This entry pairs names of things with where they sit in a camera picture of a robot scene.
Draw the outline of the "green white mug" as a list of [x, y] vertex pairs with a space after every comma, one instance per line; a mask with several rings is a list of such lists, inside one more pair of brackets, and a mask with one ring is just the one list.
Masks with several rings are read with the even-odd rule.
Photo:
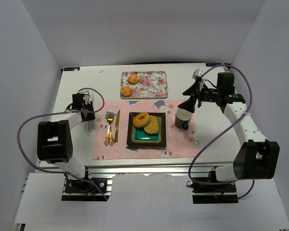
[[179, 108], [175, 114], [175, 125], [178, 128], [187, 131], [189, 129], [189, 122], [193, 114], [185, 109]]

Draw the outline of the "gold fork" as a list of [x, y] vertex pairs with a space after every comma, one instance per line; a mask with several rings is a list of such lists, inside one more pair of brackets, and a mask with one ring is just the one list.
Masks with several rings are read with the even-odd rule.
[[106, 139], [105, 139], [105, 142], [104, 142], [104, 145], [105, 146], [113, 146], [114, 145], [114, 142], [113, 142], [113, 137], [112, 137], [112, 130], [111, 130], [111, 124], [114, 120], [114, 115], [113, 114], [109, 114], [107, 117], [106, 117], [106, 120], [108, 122], [108, 129], [107, 129], [107, 135], [106, 135]]

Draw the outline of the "seeded bread slice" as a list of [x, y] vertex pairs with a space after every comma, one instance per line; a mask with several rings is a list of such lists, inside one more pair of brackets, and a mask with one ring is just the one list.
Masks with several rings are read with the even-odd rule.
[[149, 122], [144, 126], [144, 131], [148, 134], [157, 134], [158, 129], [159, 125], [157, 117], [150, 115]]

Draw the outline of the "pink bunny placemat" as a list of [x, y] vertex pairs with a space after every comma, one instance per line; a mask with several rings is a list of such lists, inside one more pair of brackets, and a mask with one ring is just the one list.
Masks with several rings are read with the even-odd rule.
[[[187, 158], [195, 156], [199, 150], [199, 140], [196, 121], [192, 118], [189, 129], [184, 131], [175, 125], [175, 114], [181, 100], [144, 100], [144, 101], [108, 101], [104, 109], [98, 113], [97, 131], [93, 146], [94, 160], [115, 159], [160, 159], [160, 158]], [[117, 117], [120, 110], [118, 143], [105, 146], [108, 129], [106, 117], [113, 114]], [[127, 130], [130, 112], [165, 113], [167, 146], [157, 147], [130, 147], [127, 145]]]

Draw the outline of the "orange glazed donut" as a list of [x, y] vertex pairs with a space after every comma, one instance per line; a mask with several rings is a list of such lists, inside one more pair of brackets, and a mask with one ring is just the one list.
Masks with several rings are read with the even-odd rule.
[[139, 113], [133, 118], [133, 124], [137, 128], [144, 127], [150, 120], [150, 115], [147, 112]]

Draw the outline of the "round bun front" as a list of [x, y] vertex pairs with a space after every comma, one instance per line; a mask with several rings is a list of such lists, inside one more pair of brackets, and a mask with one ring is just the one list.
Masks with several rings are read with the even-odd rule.
[[121, 96], [123, 97], [130, 97], [132, 95], [132, 88], [130, 87], [123, 87], [121, 88]]

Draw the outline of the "round bun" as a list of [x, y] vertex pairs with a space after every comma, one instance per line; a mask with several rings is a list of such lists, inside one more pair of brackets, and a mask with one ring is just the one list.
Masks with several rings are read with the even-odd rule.
[[137, 84], [139, 82], [139, 78], [136, 74], [131, 74], [128, 76], [128, 82], [130, 84]]
[[123, 97], [130, 97], [132, 95], [132, 88], [130, 87], [123, 87], [121, 88], [121, 96]]

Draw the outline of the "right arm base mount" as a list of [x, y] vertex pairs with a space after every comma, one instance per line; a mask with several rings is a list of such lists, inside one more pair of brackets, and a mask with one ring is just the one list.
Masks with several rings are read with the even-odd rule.
[[218, 185], [216, 165], [210, 168], [196, 167], [188, 169], [190, 180], [186, 186], [192, 189], [194, 204], [234, 204], [238, 203], [236, 185], [234, 183]]

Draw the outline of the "floral rectangular tray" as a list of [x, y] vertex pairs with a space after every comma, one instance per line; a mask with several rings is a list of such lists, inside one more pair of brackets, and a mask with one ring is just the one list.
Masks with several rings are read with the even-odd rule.
[[[136, 74], [139, 78], [137, 84], [130, 84], [128, 76]], [[167, 74], [165, 71], [125, 71], [121, 73], [120, 91], [123, 87], [132, 88], [129, 99], [166, 99], [168, 96]]]

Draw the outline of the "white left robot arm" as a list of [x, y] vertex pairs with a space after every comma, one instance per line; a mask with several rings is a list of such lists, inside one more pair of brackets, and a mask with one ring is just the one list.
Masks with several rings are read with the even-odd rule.
[[38, 124], [37, 156], [40, 161], [54, 164], [64, 172], [68, 178], [77, 177], [88, 180], [87, 167], [73, 156], [71, 129], [84, 123], [88, 132], [92, 131], [95, 114], [93, 113], [93, 96], [89, 90], [82, 90], [72, 95], [72, 104], [68, 109], [76, 113], [67, 113], [51, 121]]

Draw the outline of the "gold knife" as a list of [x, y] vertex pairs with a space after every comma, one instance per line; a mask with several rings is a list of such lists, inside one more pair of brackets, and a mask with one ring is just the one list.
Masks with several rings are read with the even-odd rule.
[[118, 129], [119, 129], [119, 118], [120, 118], [120, 110], [118, 110], [116, 122], [115, 122], [115, 137], [114, 137], [114, 143], [118, 143]]

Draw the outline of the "round bun rear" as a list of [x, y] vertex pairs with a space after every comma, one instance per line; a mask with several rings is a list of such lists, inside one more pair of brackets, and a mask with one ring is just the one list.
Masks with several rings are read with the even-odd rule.
[[128, 82], [130, 84], [137, 84], [139, 82], [139, 78], [136, 74], [131, 74], [128, 76]]

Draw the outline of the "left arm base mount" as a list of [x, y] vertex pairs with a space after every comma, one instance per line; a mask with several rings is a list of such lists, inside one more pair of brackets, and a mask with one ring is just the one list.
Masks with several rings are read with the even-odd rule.
[[107, 199], [109, 198], [111, 188], [108, 182], [110, 179], [96, 177], [89, 170], [85, 172], [85, 179], [95, 183], [95, 186], [81, 180], [73, 180], [66, 177], [61, 200], [70, 202], [105, 202], [104, 196]]

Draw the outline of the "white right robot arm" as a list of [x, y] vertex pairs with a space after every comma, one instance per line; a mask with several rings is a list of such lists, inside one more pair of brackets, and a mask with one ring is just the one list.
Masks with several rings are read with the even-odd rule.
[[217, 85], [212, 89], [205, 85], [203, 72], [193, 73], [194, 84], [183, 94], [189, 99], [178, 105], [176, 125], [188, 128], [188, 120], [202, 102], [215, 103], [233, 125], [241, 148], [230, 166], [216, 167], [210, 183], [222, 184], [238, 180], [262, 180], [273, 178], [280, 147], [269, 141], [258, 129], [249, 114], [249, 106], [243, 96], [235, 93], [232, 73], [219, 73]]

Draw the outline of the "black teal square plate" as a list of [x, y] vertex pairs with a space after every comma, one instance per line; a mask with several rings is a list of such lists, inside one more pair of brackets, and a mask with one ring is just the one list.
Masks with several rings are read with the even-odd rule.
[[158, 120], [158, 133], [148, 134], [143, 128], [136, 128], [133, 124], [133, 118], [138, 112], [129, 113], [127, 145], [130, 147], [157, 147], [164, 148], [167, 146], [166, 138], [166, 114], [165, 113], [148, 113], [156, 116]]

